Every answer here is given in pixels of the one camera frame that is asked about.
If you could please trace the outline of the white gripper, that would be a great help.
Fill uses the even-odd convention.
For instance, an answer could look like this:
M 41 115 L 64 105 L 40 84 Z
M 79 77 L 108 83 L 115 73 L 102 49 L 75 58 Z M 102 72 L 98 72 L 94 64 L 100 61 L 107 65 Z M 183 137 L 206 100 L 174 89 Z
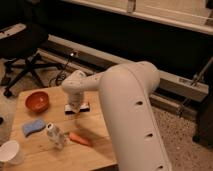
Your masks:
M 80 111 L 83 102 L 84 102 L 83 93 L 74 93 L 68 95 L 68 104 L 71 106 L 71 109 L 74 113 L 78 113 Z

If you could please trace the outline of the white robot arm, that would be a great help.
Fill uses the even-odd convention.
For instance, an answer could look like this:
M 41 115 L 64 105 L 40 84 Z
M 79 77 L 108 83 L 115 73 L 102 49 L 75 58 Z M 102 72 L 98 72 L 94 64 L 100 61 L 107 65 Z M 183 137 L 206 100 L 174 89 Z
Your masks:
M 158 69 L 141 61 L 91 76 L 76 70 L 62 82 L 62 89 L 75 113 L 86 91 L 99 93 L 119 171 L 172 171 L 149 100 L 159 83 Z

